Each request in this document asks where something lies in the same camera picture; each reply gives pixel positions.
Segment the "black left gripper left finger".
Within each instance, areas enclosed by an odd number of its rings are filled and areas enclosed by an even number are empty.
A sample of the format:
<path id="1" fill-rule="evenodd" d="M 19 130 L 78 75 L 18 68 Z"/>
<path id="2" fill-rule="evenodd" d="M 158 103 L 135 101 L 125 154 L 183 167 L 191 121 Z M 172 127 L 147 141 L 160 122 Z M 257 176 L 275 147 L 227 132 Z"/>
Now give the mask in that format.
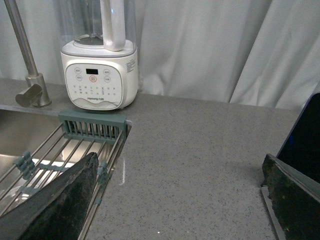
<path id="1" fill-rule="evenodd" d="M 91 152 L 0 218 L 2 240 L 76 240 L 92 199 L 98 155 Z"/>

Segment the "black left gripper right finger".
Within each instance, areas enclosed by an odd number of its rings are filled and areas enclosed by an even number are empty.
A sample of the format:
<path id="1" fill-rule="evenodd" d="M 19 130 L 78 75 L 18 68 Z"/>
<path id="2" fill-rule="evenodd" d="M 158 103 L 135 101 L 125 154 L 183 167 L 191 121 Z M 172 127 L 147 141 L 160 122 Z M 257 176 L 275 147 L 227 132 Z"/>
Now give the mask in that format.
<path id="1" fill-rule="evenodd" d="M 320 184 L 271 154 L 265 156 L 262 172 L 277 233 L 285 240 L 318 240 Z"/>

